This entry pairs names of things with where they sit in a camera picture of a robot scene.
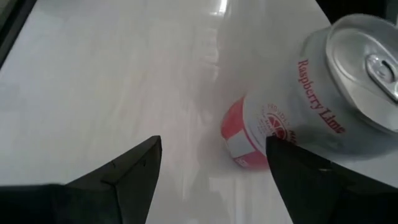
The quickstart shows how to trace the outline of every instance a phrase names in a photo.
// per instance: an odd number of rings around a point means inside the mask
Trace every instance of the can lid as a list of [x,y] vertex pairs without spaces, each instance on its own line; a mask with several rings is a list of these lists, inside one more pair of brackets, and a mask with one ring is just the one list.
[[398,30],[374,16],[354,14],[328,34],[326,57],[340,92],[374,124],[398,133]]

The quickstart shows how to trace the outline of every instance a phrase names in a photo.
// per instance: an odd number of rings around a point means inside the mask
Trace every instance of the pull tab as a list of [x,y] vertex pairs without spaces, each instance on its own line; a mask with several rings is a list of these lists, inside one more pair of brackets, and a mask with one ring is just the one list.
[[379,87],[398,103],[396,65],[389,58],[380,55],[366,57],[366,71]]

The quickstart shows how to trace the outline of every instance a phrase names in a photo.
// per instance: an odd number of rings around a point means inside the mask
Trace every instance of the dark background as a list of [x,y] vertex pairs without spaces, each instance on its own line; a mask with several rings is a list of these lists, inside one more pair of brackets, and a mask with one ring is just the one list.
[[317,0],[331,23],[354,13],[370,14],[397,22],[398,0]]

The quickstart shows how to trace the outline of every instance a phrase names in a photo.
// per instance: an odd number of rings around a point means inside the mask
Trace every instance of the red label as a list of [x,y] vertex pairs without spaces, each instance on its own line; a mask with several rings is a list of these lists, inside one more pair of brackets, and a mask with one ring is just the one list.
[[338,134],[344,133],[346,131],[345,128],[342,127],[339,122],[337,122],[337,118],[333,112],[324,106],[318,99],[318,96],[312,87],[315,85],[315,83],[308,77],[308,64],[308,59],[298,63],[298,82],[303,86],[305,96],[310,102],[310,108],[317,112],[317,114],[329,126],[329,128]]
[[289,128],[288,119],[275,104],[269,103],[262,108],[258,130],[263,136],[277,136],[280,139],[296,143],[296,134]]
[[235,102],[224,116],[221,124],[221,135],[225,139],[229,139],[244,128],[243,100],[244,97]]

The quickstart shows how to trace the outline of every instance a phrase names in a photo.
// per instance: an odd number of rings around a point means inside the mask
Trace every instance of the silver can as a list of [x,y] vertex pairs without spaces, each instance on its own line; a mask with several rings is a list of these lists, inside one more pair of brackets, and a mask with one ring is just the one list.
[[323,156],[398,147],[396,40],[392,24],[360,14],[313,33],[286,70],[267,74],[228,111],[221,133],[231,156],[266,166],[271,135]]

